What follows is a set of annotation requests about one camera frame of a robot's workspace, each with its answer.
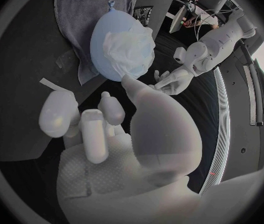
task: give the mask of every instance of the humanoid robot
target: humanoid robot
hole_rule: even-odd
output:
[[[194,76],[227,58],[239,39],[254,33],[243,11],[236,10],[223,27],[182,51],[183,66],[163,76],[153,89],[125,75],[122,86],[137,109],[131,135],[120,125],[124,110],[109,93],[102,93],[98,109],[82,115],[72,92],[50,94],[39,124],[49,136],[64,137],[57,196],[71,224],[201,223],[190,218],[197,210],[198,217],[199,205],[207,202],[187,187],[187,175],[201,161],[201,137],[186,109],[168,95],[182,92]],[[239,191],[230,205],[254,178],[232,181]],[[205,196],[220,198],[229,184],[223,182],[215,191],[210,188]]]

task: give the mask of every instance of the desk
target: desk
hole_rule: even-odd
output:
[[[172,0],[137,0],[153,5],[149,27],[158,34]],[[0,40],[0,161],[38,158],[50,141],[38,126],[41,108],[52,91],[42,78],[73,91],[81,104],[106,80],[97,76],[80,86],[78,64],[66,72],[57,58],[71,50],[60,34],[53,0],[30,0]]]

